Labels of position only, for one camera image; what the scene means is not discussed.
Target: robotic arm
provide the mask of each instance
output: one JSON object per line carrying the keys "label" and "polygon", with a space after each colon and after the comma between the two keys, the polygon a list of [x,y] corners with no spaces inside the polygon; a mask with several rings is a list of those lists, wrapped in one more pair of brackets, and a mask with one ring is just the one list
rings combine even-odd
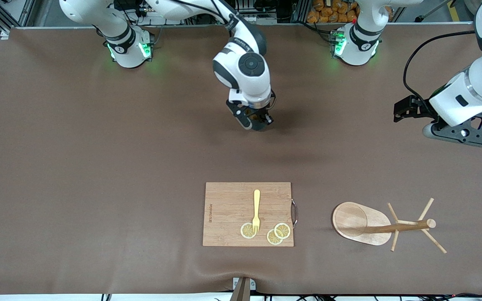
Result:
{"label": "robotic arm", "polygon": [[379,36],[388,23],[388,11],[385,6],[410,6],[423,0],[356,0],[360,14],[356,23],[347,23],[337,29],[331,46],[334,57],[341,58],[353,66],[364,65],[375,55],[379,45]]}
{"label": "robotic arm", "polygon": [[[474,28],[482,51],[482,5]],[[428,138],[482,147],[482,56],[436,90],[430,99],[410,95],[396,103],[394,122],[408,117],[434,119],[423,128],[423,135]],[[478,128],[471,125],[475,119],[480,120]]]}
{"label": "robotic arm", "polygon": [[[226,105],[246,129],[262,130],[273,122],[268,109],[275,95],[269,67],[263,57],[263,33],[240,17],[224,0],[146,0],[165,19],[183,20],[209,13],[231,33],[226,46],[213,59],[213,71],[230,88]],[[59,0],[65,15],[77,23],[94,25],[107,40],[111,55],[122,67],[137,67],[151,58],[150,34],[130,26],[124,16],[107,8],[113,0]]]}

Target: fork handle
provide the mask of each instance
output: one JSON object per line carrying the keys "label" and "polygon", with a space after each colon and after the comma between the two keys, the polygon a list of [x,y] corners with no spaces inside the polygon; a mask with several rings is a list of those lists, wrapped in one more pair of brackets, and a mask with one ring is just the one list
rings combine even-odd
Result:
{"label": "fork handle", "polygon": [[260,190],[254,190],[254,217],[258,216],[258,210],[260,210]]}

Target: wooden cutting board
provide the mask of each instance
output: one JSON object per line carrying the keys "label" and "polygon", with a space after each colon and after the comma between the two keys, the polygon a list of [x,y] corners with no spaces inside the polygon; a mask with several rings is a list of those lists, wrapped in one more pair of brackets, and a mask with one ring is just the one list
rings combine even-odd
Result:
{"label": "wooden cutting board", "polygon": [[[259,189],[260,231],[251,239],[241,235],[244,223],[254,217],[254,190]],[[204,246],[272,247],[267,233],[278,223],[286,223],[291,234],[277,247],[293,247],[291,183],[206,183]]]}

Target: yellow fork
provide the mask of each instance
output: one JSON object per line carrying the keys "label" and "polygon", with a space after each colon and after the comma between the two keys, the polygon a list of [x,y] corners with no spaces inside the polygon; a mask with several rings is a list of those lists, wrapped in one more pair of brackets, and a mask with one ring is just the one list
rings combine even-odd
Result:
{"label": "yellow fork", "polygon": [[258,234],[260,230],[260,218],[258,217],[258,210],[260,209],[260,190],[254,190],[254,219],[252,219],[252,231]]}

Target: brown table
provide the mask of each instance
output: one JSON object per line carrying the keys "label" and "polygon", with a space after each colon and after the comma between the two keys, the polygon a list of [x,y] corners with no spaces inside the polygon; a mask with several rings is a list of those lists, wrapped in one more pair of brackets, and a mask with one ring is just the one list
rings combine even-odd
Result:
{"label": "brown table", "polygon": [[[392,122],[410,53],[469,28],[388,26],[351,67],[304,27],[264,27],[278,95],[266,132],[224,104],[223,28],[166,29],[137,69],[94,30],[13,30],[0,42],[0,293],[221,291],[241,275],[263,293],[482,293],[482,148],[426,139],[427,119]],[[430,44],[410,85],[427,95],[479,55],[473,36]],[[207,181],[290,181],[296,246],[203,247]],[[415,219],[430,197],[447,255],[421,232],[392,253],[331,229],[340,202]]]}

